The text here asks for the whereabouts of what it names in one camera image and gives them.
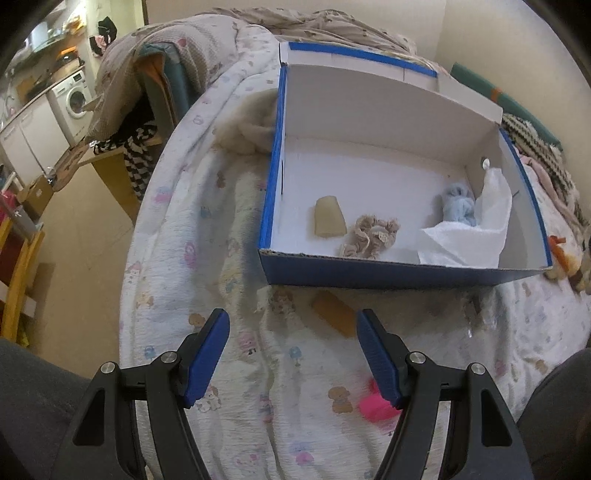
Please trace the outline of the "black white zigzag cloth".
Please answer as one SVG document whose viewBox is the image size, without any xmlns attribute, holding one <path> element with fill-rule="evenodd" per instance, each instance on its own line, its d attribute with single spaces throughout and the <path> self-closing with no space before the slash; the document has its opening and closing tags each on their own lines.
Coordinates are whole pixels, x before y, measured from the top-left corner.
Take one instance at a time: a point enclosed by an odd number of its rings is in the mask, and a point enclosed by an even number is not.
<svg viewBox="0 0 591 480">
<path fill-rule="evenodd" d="M 91 143 L 94 155 L 122 149 L 124 166 L 126 168 L 131 188 L 139 201 L 143 200 L 149 180 L 155 168 L 155 161 L 148 151 L 146 142 L 153 139 L 157 133 L 154 121 L 148 121 L 133 130 L 127 137 L 114 135 L 105 141 Z"/>
</svg>

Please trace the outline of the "white patterned bed quilt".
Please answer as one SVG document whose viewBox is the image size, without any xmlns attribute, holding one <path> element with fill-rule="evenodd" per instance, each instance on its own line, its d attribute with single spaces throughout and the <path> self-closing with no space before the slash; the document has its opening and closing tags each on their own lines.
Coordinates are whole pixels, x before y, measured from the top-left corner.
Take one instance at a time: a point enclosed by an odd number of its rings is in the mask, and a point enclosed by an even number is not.
<svg viewBox="0 0 591 480">
<path fill-rule="evenodd" d="M 359 343 L 311 309 L 314 288 L 271 286 L 256 243 L 270 160 L 213 145 L 214 122 L 279 81 L 276 51 L 246 73 L 236 63 L 172 133 L 135 227 L 121 295 L 120 360 L 135 366 L 176 348 L 215 308 L 230 336 L 187 419 L 215 479 L 371 479 L 396 424 L 363 419 L 370 368 Z M 492 288 L 348 290 L 436 362 L 483 363 L 511 412 L 583 349 L 590 300 L 541 276 Z"/>
</svg>

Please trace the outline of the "striped crochet blanket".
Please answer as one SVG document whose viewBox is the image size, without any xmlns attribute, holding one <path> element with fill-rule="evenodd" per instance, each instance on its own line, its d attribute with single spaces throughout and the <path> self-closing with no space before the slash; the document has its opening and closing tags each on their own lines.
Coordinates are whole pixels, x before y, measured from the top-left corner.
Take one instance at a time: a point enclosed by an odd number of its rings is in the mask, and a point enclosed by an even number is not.
<svg viewBox="0 0 591 480">
<path fill-rule="evenodd" d="M 516 115 L 504 113 L 502 127 L 520 153 L 541 164 L 549 175 L 559 199 L 565 203 L 579 223 L 586 227 L 589 222 L 579 204 L 580 194 L 565 167 L 560 149 L 544 141 L 531 122 Z"/>
</svg>

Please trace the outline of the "small cardboard box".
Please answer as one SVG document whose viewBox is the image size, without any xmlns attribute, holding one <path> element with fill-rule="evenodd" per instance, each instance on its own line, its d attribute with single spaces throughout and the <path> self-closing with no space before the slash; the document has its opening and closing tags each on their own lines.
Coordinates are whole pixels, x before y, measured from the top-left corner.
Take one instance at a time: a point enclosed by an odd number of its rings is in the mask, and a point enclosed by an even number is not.
<svg viewBox="0 0 591 480">
<path fill-rule="evenodd" d="M 16 198 L 33 221 L 38 221 L 53 196 L 50 182 L 40 176 L 31 185 L 20 191 Z"/>
</svg>

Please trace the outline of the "brown orange plush toy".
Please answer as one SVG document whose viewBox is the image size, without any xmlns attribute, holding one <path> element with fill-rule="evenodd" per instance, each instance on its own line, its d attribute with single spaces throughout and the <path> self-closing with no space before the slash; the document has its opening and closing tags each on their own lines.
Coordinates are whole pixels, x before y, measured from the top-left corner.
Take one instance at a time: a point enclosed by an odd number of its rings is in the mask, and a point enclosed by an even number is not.
<svg viewBox="0 0 591 480">
<path fill-rule="evenodd" d="M 552 266 L 544 273 L 551 281 L 567 279 L 571 288 L 578 293 L 590 294 L 590 256 L 587 252 L 581 258 L 563 248 L 564 237 L 551 235 L 548 237 Z"/>
</svg>

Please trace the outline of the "wooden side table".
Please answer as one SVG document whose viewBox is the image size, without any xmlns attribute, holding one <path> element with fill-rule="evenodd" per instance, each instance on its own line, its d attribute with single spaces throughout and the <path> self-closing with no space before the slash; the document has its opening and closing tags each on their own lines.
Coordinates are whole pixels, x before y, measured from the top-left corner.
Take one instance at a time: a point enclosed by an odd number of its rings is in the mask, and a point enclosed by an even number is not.
<svg viewBox="0 0 591 480">
<path fill-rule="evenodd" d="M 136 222 L 140 210 L 141 201 L 136 197 L 129 179 L 125 163 L 124 149 L 118 147 L 95 155 L 88 148 L 77 166 L 92 165 L 115 201 L 129 217 L 132 223 Z"/>
</svg>

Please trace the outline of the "beige lace scrunchie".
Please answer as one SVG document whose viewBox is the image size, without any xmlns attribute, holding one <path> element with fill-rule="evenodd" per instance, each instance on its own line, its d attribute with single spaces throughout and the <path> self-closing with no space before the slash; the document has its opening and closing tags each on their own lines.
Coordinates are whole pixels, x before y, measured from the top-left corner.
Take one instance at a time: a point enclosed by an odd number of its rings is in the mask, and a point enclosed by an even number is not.
<svg viewBox="0 0 591 480">
<path fill-rule="evenodd" d="M 346 242 L 339 249 L 345 258 L 377 260 L 396 243 L 400 224 L 397 219 L 382 220 L 374 215 L 362 215 L 356 219 Z"/>
</svg>

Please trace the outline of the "white cardboard box blue trim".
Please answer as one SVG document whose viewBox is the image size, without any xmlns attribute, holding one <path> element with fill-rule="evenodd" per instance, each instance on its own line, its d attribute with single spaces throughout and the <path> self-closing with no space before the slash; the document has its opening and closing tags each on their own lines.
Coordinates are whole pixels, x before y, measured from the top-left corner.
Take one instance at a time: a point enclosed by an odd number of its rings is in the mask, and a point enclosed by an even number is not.
<svg viewBox="0 0 591 480">
<path fill-rule="evenodd" d="M 284 42 L 276 135 L 259 258 L 276 285 L 360 289 L 492 286 L 542 273 L 551 251 L 534 189 L 501 109 L 456 80 L 349 47 Z M 464 183 L 474 200 L 500 168 L 512 193 L 496 269 L 422 265 L 417 235 L 442 222 L 440 194 Z M 315 236 L 315 203 L 335 196 L 344 237 Z M 377 260 L 339 249 L 362 215 L 397 219 Z"/>
</svg>

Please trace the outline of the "white washing machine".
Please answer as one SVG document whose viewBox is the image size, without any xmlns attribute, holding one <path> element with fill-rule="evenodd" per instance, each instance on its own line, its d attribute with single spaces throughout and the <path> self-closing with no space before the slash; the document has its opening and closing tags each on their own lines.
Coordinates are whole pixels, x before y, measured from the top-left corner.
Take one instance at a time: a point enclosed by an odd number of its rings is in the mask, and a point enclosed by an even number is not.
<svg viewBox="0 0 591 480">
<path fill-rule="evenodd" d="M 53 114 L 71 147 L 87 134 L 92 112 L 85 109 L 94 97 L 83 69 L 53 85 L 47 93 Z"/>
</svg>

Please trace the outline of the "pink fluffy soft object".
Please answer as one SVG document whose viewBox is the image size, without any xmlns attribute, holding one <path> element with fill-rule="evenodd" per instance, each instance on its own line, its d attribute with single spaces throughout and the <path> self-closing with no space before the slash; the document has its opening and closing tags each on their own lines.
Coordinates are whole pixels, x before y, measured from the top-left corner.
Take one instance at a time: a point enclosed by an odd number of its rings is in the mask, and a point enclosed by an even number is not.
<svg viewBox="0 0 591 480">
<path fill-rule="evenodd" d="M 388 400 L 382 397 L 374 378 L 370 379 L 368 388 L 369 394 L 359 402 L 359 410 L 363 418 L 372 423 L 378 423 L 397 418 L 401 414 L 400 410 L 394 408 Z"/>
</svg>

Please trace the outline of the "beige knitted blanket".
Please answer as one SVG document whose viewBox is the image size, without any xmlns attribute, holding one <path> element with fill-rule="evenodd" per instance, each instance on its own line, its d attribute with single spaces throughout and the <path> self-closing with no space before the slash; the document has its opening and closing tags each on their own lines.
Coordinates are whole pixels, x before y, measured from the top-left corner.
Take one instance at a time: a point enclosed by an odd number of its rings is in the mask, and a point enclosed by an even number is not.
<svg viewBox="0 0 591 480">
<path fill-rule="evenodd" d="M 428 72 L 443 68 L 417 53 L 416 44 L 399 34 L 374 28 L 345 12 L 325 9 L 301 13 L 286 8 L 215 8 L 184 19 L 144 26 L 116 39 L 101 60 L 95 80 L 98 104 L 87 135 L 113 136 L 142 95 L 134 63 L 142 48 L 168 44 L 179 57 L 188 83 L 204 93 L 236 63 L 249 73 L 259 53 L 276 51 L 279 41 L 311 42 L 361 48 L 409 61 Z"/>
</svg>

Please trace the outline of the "beige rubbery soft piece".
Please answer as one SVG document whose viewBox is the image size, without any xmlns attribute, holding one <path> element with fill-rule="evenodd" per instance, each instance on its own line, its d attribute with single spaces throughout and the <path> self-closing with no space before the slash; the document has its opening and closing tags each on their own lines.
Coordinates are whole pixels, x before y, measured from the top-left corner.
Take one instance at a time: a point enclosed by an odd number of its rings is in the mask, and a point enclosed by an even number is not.
<svg viewBox="0 0 591 480">
<path fill-rule="evenodd" d="M 315 236 L 321 238 L 344 237 L 346 221 L 335 196 L 325 196 L 315 203 Z"/>
</svg>

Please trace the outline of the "teal cushion orange stripe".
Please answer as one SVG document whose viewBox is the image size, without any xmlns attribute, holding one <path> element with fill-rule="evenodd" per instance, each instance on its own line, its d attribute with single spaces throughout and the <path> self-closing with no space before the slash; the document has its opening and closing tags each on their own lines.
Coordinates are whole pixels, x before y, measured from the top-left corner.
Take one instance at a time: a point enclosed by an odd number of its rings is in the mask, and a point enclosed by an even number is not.
<svg viewBox="0 0 591 480">
<path fill-rule="evenodd" d="M 463 85 L 498 104 L 505 113 L 530 122 L 546 143 L 554 145 L 560 151 L 563 150 L 560 140 L 537 117 L 492 82 L 460 63 L 453 65 L 451 75 Z"/>
</svg>

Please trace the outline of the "orange sponge block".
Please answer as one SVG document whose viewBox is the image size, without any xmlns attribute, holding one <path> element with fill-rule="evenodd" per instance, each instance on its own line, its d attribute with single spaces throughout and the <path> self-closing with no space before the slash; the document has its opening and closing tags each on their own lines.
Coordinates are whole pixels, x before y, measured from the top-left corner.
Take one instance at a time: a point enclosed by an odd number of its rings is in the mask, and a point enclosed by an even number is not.
<svg viewBox="0 0 591 480">
<path fill-rule="evenodd" d="M 311 309 L 342 336 L 356 337 L 356 312 L 331 292 L 318 292 L 311 301 Z"/>
</svg>

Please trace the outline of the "white paper towel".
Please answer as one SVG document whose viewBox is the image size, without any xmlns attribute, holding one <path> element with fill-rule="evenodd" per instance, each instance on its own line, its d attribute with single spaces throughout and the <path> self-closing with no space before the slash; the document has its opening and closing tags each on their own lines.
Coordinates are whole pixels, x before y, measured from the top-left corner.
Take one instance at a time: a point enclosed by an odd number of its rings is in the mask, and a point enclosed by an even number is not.
<svg viewBox="0 0 591 480">
<path fill-rule="evenodd" d="M 485 173 L 481 195 L 474 201 L 475 226 L 458 221 L 440 222 L 417 235 L 422 265 L 496 269 L 505 247 L 512 193 L 500 168 Z"/>
</svg>

